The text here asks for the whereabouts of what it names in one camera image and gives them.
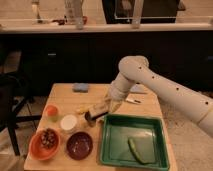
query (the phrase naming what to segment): small white container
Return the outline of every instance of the small white container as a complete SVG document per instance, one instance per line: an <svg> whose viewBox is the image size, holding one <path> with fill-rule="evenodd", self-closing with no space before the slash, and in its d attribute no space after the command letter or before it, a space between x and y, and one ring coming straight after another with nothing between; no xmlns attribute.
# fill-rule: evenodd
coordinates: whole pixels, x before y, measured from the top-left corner
<svg viewBox="0 0 213 171"><path fill-rule="evenodd" d="M66 115L61 119L60 127L66 133L72 133L77 125L77 117L74 115Z"/></svg>

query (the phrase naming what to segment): cucumber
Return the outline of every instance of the cucumber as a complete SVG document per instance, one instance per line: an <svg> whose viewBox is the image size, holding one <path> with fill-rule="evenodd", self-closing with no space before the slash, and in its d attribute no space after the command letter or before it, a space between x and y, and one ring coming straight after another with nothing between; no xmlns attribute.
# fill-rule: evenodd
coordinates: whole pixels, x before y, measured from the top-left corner
<svg viewBox="0 0 213 171"><path fill-rule="evenodd" d="M134 139L133 138L128 138L128 144L130 151L132 152L133 156L135 159L140 162L141 164L148 164L148 162L143 161L141 155L137 151L137 147L135 145Z"/></svg>

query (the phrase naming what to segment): orange bowl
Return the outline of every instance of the orange bowl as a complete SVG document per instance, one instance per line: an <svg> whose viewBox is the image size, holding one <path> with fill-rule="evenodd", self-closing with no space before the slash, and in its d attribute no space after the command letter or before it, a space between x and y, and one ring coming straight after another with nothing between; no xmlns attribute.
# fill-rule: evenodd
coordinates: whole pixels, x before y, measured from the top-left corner
<svg viewBox="0 0 213 171"><path fill-rule="evenodd" d="M55 140L56 142L54 146L51 147L50 149L44 148L41 143L42 132L43 130L38 131L36 134L32 136L30 140L29 153L31 157L33 157L36 160L48 160L52 158L57 153L61 142L59 133L53 130L56 137Z"/></svg>

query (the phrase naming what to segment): green plastic tray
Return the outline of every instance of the green plastic tray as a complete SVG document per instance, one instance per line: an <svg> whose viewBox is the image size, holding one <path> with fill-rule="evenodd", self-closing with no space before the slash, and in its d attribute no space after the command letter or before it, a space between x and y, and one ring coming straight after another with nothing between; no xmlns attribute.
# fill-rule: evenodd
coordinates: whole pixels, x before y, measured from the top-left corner
<svg viewBox="0 0 213 171"><path fill-rule="evenodd" d="M140 139L140 146L148 164L138 162L131 152L128 139ZM100 161L119 167L136 167L167 171L169 161L162 123L159 118L108 114L104 118Z"/></svg>

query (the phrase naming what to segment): wooden table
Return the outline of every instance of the wooden table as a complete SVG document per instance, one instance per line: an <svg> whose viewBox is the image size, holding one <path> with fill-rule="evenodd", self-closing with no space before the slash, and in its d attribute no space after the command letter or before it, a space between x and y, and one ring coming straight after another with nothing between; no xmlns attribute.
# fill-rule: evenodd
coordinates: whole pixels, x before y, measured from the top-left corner
<svg viewBox="0 0 213 171"><path fill-rule="evenodd" d="M52 104L57 106L59 109L60 117L62 118L67 114L75 114L76 109L82 106L91 106L93 104L99 103L101 99L106 94L109 85L108 84L90 84L88 93L74 93L72 91L72 84L54 84L47 100L46 105ZM154 116L162 119L163 129L166 139L166 146L169 156L170 162L170 170L177 170L177 165L174 157L174 153L172 150L172 146L168 137L167 129L165 127L165 123L163 121L162 112L160 109L160 105L157 99L157 96L142 86L144 90L144 94L130 94L129 97L140 100L140 105L130 104L127 102L123 102L121 107L116 111L118 114L134 114L140 116ZM138 169L130 169L130 168L118 168L118 167L109 167L100 164L99 162L99 145L101 142L101 122L98 122L95 127L89 127L86 123L83 115L77 115L78 117L78 127L79 131L88 132L93 138L93 150L92 153L82 161L75 161L71 159L66 154L66 140L70 137L69 134L63 133L60 130L59 122L53 123L51 122L47 116L44 115L40 120L39 126L37 130L41 130L47 127L51 127L57 129L61 133L62 144L60 146L57 154L49 161L36 161L27 156L25 161L24 169L25 170L72 170L72 171L133 171Z"/></svg>

